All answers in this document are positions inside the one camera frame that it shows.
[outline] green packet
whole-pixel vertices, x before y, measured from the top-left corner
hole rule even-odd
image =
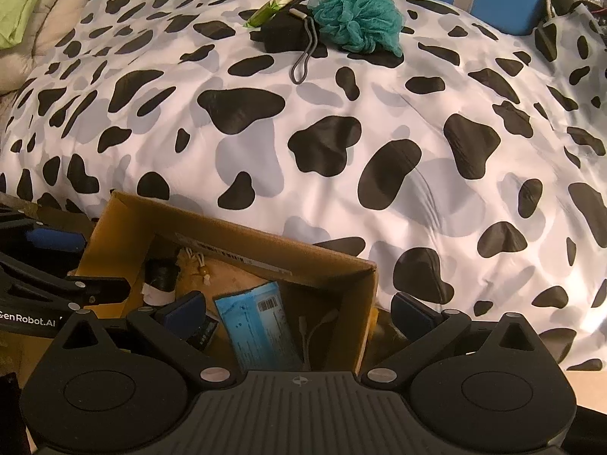
[[[292,1],[293,0],[270,0],[251,15],[249,20],[245,22],[245,27],[261,27],[261,25],[273,17],[278,10],[284,8]]]

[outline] cow print fabric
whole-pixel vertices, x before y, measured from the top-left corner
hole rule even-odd
[[[265,53],[266,0],[90,0],[19,91],[0,190],[98,218],[116,190],[377,262],[435,309],[523,313],[607,360],[607,53],[580,5],[528,38],[394,0],[404,57]],[[313,5],[318,0],[298,0]]]

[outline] silver screw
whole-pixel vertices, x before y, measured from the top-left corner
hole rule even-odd
[[[376,367],[369,371],[366,376],[376,383],[390,383],[391,381],[394,381],[398,375],[396,374],[396,371],[388,369],[387,367]]]
[[[200,378],[210,383],[221,383],[230,378],[230,372],[224,367],[207,367],[200,372]]]

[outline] blue and white package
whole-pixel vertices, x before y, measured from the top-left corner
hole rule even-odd
[[[276,282],[218,298],[215,305],[243,372],[301,371]]]

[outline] cardboard box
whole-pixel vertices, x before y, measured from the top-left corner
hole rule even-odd
[[[298,316],[317,323],[333,308],[339,317],[323,326],[310,347],[316,370],[358,372],[372,325],[377,287],[374,263],[237,224],[176,209],[151,199],[114,192],[78,267],[78,275],[121,276],[132,286],[123,304],[94,306],[99,317],[124,316],[142,303],[143,263],[162,252],[163,241],[204,253],[211,286],[178,282],[178,294],[197,287],[214,310],[213,298],[279,281],[285,312],[297,344]],[[236,364],[225,329],[220,326],[206,353]]]

